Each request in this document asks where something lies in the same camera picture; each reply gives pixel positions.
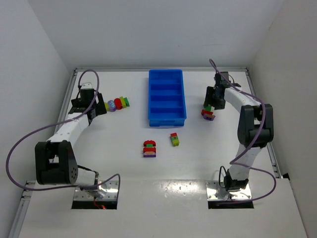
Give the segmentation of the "yellow-green lego brick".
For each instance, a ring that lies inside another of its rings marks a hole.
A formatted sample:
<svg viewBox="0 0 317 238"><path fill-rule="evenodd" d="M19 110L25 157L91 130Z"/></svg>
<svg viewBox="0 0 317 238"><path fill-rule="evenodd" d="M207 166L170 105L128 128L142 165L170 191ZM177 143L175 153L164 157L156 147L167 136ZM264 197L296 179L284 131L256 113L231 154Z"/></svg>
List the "yellow-green lego brick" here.
<svg viewBox="0 0 317 238"><path fill-rule="evenodd" d="M105 108L106 108L106 111L107 111L107 112L109 112L109 111L110 111L110 109L109 109L109 105L108 105L108 103L107 103L107 102L105 102Z"/></svg>

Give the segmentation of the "lime lego brick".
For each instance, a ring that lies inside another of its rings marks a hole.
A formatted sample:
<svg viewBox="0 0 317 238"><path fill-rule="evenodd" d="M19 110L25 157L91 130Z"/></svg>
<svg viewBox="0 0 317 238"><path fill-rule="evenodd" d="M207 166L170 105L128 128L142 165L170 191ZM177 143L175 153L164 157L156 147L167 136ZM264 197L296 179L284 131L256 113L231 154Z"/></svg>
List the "lime lego brick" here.
<svg viewBox="0 0 317 238"><path fill-rule="evenodd" d="M179 138L177 136L172 136L171 137L171 142L173 146L179 146Z"/></svg>

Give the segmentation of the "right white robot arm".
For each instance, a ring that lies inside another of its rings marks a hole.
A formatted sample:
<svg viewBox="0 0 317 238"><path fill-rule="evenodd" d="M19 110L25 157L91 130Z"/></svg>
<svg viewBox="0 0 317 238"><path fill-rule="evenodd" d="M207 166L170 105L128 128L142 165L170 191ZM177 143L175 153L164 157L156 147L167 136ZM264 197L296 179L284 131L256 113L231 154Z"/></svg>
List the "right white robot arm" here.
<svg viewBox="0 0 317 238"><path fill-rule="evenodd" d="M217 72L214 80L215 85L207 87L204 107L223 110L229 103L240 113L237 128L239 148L236 158L225 172L224 189L244 189L256 156L273 140L273 107L263 105L251 94L239 90L238 83L229 81L228 72Z"/></svg>

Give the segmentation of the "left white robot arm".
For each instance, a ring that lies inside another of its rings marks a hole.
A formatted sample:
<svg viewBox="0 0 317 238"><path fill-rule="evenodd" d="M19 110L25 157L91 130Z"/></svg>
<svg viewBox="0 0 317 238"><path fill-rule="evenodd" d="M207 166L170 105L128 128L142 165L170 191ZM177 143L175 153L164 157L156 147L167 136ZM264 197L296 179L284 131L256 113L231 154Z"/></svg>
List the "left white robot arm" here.
<svg viewBox="0 0 317 238"><path fill-rule="evenodd" d="M101 93L80 89L67 115L67 123L45 142L35 146L36 179L42 185L95 185L97 172L80 167L73 146L81 133L99 115L106 114Z"/></svg>

